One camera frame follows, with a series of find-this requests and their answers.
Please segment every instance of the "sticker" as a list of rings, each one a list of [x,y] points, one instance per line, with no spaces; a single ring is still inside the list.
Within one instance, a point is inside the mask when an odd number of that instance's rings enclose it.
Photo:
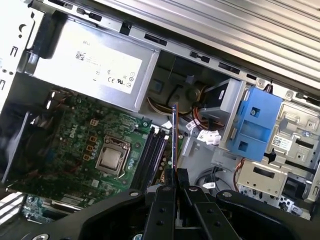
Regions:
[[[88,205],[92,205],[95,202],[94,199],[90,199],[90,201],[88,202]]]
[[[225,93],[225,90],[222,90],[222,91],[220,92],[219,100],[221,100],[221,99],[223,98],[224,93]]]
[[[130,94],[142,60],[96,41],[83,40],[74,48],[75,64],[91,74],[92,82]]]
[[[99,185],[99,181],[98,181],[98,180],[93,179],[93,180],[92,180],[92,183],[91,183],[91,186],[92,186],[92,187],[94,187],[94,188],[97,188],[97,187],[98,187],[98,185]]]
[[[198,119],[195,119],[195,120],[190,121],[187,125],[185,125],[185,127],[186,127],[186,129],[191,131],[192,129],[194,129],[198,125],[200,125],[200,122],[198,121]]]
[[[221,136],[218,131],[201,130],[197,140],[205,142],[207,145],[220,144]]]
[[[72,196],[72,195],[69,195],[69,194],[65,194],[63,196],[65,196],[67,198],[75,199],[75,200],[78,200],[78,201],[81,201],[81,202],[84,200],[83,198],[80,198],[80,197],[77,197],[77,196]]]
[[[165,128],[165,129],[171,129],[172,123],[170,121],[167,121],[166,123],[162,124],[161,127]]]
[[[207,145],[219,145],[221,140],[220,135],[215,135],[213,137],[207,137],[206,144]]]
[[[72,198],[69,198],[69,197],[63,197],[61,199],[61,202],[64,202],[64,203],[67,203],[67,204],[71,204],[71,205],[75,205],[75,206],[80,204],[80,201],[72,199]]]
[[[206,189],[214,189],[216,187],[216,183],[215,182],[207,182],[207,183],[203,184],[202,187],[204,187]]]
[[[201,130],[198,137],[196,138],[197,140],[201,141],[201,142],[206,142],[207,141],[207,134],[209,133],[210,131],[208,130]]]
[[[275,135],[272,140],[272,145],[274,145],[280,149],[284,149],[286,151],[289,151],[291,148],[291,145],[292,145],[292,141],[288,140],[284,137]]]

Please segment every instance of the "ce mark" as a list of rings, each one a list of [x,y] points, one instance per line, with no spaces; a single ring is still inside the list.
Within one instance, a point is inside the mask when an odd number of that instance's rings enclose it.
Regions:
[[[115,83],[115,78],[108,77],[108,82],[114,84]]]

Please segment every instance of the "yellow wire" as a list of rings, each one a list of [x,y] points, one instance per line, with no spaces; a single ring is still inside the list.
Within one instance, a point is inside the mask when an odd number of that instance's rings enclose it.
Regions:
[[[149,97],[147,97],[146,100],[148,101],[150,107],[151,107],[155,112],[157,112],[158,114],[165,115],[165,116],[171,116],[171,115],[172,115],[171,113],[167,113],[167,112],[163,112],[163,111],[158,110],[158,109],[151,103]]]

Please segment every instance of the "motherboard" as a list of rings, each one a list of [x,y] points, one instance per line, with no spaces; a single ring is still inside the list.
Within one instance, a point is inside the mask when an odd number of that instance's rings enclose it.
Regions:
[[[128,189],[151,121],[72,95],[42,166],[11,188],[80,208]]]

